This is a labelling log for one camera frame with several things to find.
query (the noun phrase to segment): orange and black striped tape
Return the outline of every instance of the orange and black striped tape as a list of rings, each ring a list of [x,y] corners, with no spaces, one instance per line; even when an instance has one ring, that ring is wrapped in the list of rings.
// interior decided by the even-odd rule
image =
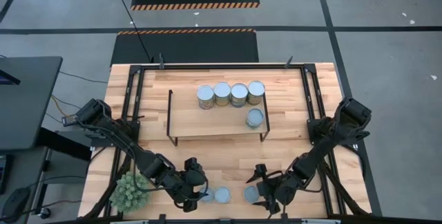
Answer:
[[[188,10],[188,9],[227,9],[257,8],[258,2],[242,3],[170,3],[132,6],[131,10]]]
[[[138,31],[138,34],[178,34],[178,33],[213,33],[213,32],[255,32],[254,29],[189,29],[189,30],[143,30]],[[136,31],[120,31],[117,35],[133,35]]]

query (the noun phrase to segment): green plant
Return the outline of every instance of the green plant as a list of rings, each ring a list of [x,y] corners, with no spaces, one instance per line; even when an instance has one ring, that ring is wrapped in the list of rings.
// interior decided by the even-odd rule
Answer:
[[[136,174],[137,185],[142,189],[147,189],[148,182],[145,177]],[[133,175],[127,172],[117,181],[112,196],[110,196],[112,207],[116,207],[118,212],[129,213],[144,207],[147,204],[147,193],[137,190],[133,185]]]

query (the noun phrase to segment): gray floor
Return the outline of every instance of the gray floor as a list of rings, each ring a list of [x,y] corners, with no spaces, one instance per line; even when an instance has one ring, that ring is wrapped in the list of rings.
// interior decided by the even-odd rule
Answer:
[[[0,8],[6,0],[0,0]],[[437,26],[440,0],[327,0],[335,26]],[[261,0],[257,9],[133,12],[139,27],[325,26],[319,0]],[[14,0],[0,29],[128,28],[120,0]],[[442,32],[340,32],[338,44],[356,99],[373,110],[366,139],[384,216],[442,220],[438,119],[442,115]],[[261,62],[334,62],[326,32],[257,33]],[[60,55],[62,70],[106,80],[115,34],[0,35],[6,56]],[[103,98],[104,84],[60,75],[54,94],[76,105]],[[63,106],[66,112],[74,108]],[[48,112],[60,118],[53,103]],[[46,118],[44,126],[63,127]],[[81,185],[54,186],[46,202],[81,196]],[[73,219],[78,205],[54,208]],[[41,221],[32,218],[30,223]]]

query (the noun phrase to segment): open can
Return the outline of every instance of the open can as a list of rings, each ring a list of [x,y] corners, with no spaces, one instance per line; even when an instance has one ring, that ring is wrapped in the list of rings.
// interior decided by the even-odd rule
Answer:
[[[210,86],[204,85],[198,88],[196,96],[198,97],[198,104],[202,109],[211,109],[215,104],[213,99],[213,89]]]
[[[246,125],[250,129],[257,129],[264,121],[264,113],[260,109],[252,109],[247,114]]]
[[[226,82],[219,82],[213,89],[215,92],[215,103],[218,106],[226,106],[230,102],[230,86]]]
[[[254,81],[249,84],[249,94],[247,95],[247,102],[250,105],[257,105],[261,102],[264,95],[265,86],[262,82]]]
[[[230,97],[230,103],[232,106],[240,108],[246,104],[247,99],[247,86],[243,83],[237,83],[232,86],[232,96]]]

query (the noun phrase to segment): black metal frame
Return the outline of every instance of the black metal frame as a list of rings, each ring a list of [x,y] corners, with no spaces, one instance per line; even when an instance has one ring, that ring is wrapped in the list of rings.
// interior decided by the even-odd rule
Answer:
[[[133,80],[134,80],[136,73],[139,74],[139,77],[138,77],[137,92],[136,92],[136,97],[135,97],[135,106],[133,109],[133,114],[131,116],[132,120],[138,119],[138,113],[140,110],[140,98],[141,98],[141,94],[142,94],[142,86],[143,86],[145,71],[148,71],[148,70],[192,70],[192,69],[194,69],[194,70],[199,70],[199,69],[299,69],[300,73],[301,73],[301,78],[302,78],[302,85],[304,87],[304,92],[305,92],[305,100],[307,103],[307,111],[309,113],[309,120],[314,120],[314,118],[315,118],[314,109],[313,109],[313,104],[312,104],[312,100],[311,100],[309,82],[307,79],[307,73],[310,72],[311,76],[312,76],[313,83],[314,83],[316,100],[318,103],[320,116],[323,117],[325,115],[325,109],[324,109],[322,95],[320,93],[319,81],[318,81],[318,76],[316,74],[315,64],[164,64],[164,66],[162,66],[162,67],[160,67],[158,64],[149,64],[149,65],[131,65],[131,67],[129,69],[129,77],[128,77],[128,82],[127,82],[127,87],[126,87],[126,94],[125,94],[125,98],[124,98],[122,118],[126,119],[128,117],[127,116],[128,106],[130,103]],[[170,99],[171,99],[172,93],[173,93],[172,91],[169,91],[168,108],[170,108],[170,103],[171,103]],[[267,101],[266,101],[265,97],[264,97],[264,101],[265,101],[265,108],[266,108],[265,110],[266,110],[266,114],[267,114]],[[169,119],[170,119],[170,111],[168,111],[168,125],[170,124]],[[169,137],[169,139],[171,139],[171,142],[174,145],[177,144],[177,140],[174,141],[169,136],[169,128],[167,130],[167,136]],[[111,172],[112,176],[115,175],[116,171],[118,170],[119,154],[120,154],[119,149],[116,148],[115,157],[114,157],[114,161],[113,161],[113,168],[112,168],[112,172]],[[334,159],[333,159],[333,161],[331,161],[330,167],[337,174],[336,161]],[[333,209],[332,209],[332,201],[330,198],[327,179],[326,179],[324,173],[322,173],[321,171],[319,171],[318,174],[320,176],[320,182],[321,182],[322,189],[323,189],[323,196],[324,196],[325,209],[327,212],[327,216],[331,216],[334,213],[333,213]],[[104,212],[104,216],[109,216],[110,212],[111,212],[110,208],[108,208],[108,209],[106,208],[106,210],[108,210],[108,211]],[[288,218],[288,219],[279,219],[279,220],[278,219],[276,219],[276,220],[275,219],[271,219],[271,220],[241,219],[238,221],[245,222],[245,223],[247,223],[247,222],[283,223],[283,222],[289,221],[291,223],[291,222],[296,222],[299,220],[300,220],[299,218]],[[196,221],[196,220],[180,220],[180,221],[192,222],[192,221]]]
[[[170,135],[171,130],[171,100],[172,100],[172,94],[173,91],[169,89],[169,99],[167,103],[167,128],[166,128],[166,135],[167,138],[172,142],[174,146],[178,146],[178,137],[172,138]],[[270,123],[269,123],[269,113],[267,112],[267,100],[265,98],[265,93],[262,95],[262,101],[264,102],[264,112],[265,112],[265,120],[267,125],[267,131],[264,133],[264,136],[262,136],[262,133],[260,133],[260,141],[264,142],[265,138],[270,132]]]

